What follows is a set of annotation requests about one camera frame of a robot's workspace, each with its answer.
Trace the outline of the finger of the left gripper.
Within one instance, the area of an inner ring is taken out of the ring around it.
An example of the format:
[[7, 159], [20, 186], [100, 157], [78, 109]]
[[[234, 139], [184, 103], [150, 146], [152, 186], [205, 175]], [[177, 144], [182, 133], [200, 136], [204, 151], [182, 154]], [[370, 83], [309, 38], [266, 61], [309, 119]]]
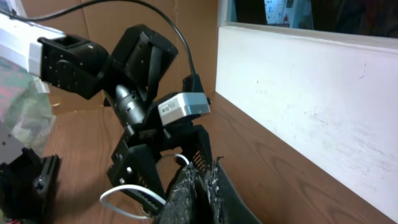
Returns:
[[156, 193], [165, 199], [157, 162], [162, 158], [148, 146], [134, 146], [118, 149], [118, 183], [134, 184]]
[[183, 139], [183, 155], [202, 172], [211, 168], [212, 154], [210, 138], [207, 130], [202, 125], [188, 128]]

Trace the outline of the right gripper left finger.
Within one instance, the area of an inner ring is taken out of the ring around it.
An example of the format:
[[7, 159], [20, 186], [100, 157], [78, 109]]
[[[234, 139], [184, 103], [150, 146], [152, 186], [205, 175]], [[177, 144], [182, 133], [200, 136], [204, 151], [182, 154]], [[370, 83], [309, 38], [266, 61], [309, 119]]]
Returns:
[[152, 224], [192, 224], [196, 222], [197, 170], [193, 163], [181, 168], [170, 189], [166, 204]]

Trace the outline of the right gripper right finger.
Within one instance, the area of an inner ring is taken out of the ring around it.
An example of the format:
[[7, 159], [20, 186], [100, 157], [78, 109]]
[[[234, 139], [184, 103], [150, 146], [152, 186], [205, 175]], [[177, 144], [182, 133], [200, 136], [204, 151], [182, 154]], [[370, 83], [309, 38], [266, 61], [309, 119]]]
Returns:
[[238, 191], [224, 171], [217, 157], [211, 164], [205, 179], [205, 186], [212, 212], [212, 222], [216, 224], [261, 224], [262, 222], [246, 206]]

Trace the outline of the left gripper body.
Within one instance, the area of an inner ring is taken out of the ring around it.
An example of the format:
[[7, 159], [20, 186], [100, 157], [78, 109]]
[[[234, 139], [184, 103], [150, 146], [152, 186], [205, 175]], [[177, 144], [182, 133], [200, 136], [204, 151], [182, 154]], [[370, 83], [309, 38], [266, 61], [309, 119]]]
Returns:
[[191, 122], [174, 124], [162, 129], [144, 131], [139, 134], [131, 135], [125, 131], [116, 146], [111, 160], [113, 164], [107, 171], [107, 176], [113, 186], [119, 186], [118, 183], [118, 149], [134, 146], [148, 146], [154, 152], [168, 151], [179, 147], [183, 154], [183, 139], [188, 132], [188, 128], [195, 126]]

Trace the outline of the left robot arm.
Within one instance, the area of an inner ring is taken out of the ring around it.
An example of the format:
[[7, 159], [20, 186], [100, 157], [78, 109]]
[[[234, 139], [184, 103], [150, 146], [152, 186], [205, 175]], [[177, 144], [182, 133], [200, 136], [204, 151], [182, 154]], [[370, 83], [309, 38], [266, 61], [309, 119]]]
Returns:
[[108, 178], [152, 215], [166, 194], [156, 163], [161, 152], [180, 147], [204, 169], [211, 161], [208, 134], [193, 120], [210, 112], [200, 77], [192, 72], [183, 88], [157, 96], [159, 83], [177, 56], [168, 39], [143, 24], [128, 28], [116, 48], [41, 26], [37, 19], [1, 13], [1, 57], [43, 82], [90, 99], [103, 91], [124, 133], [112, 155]]

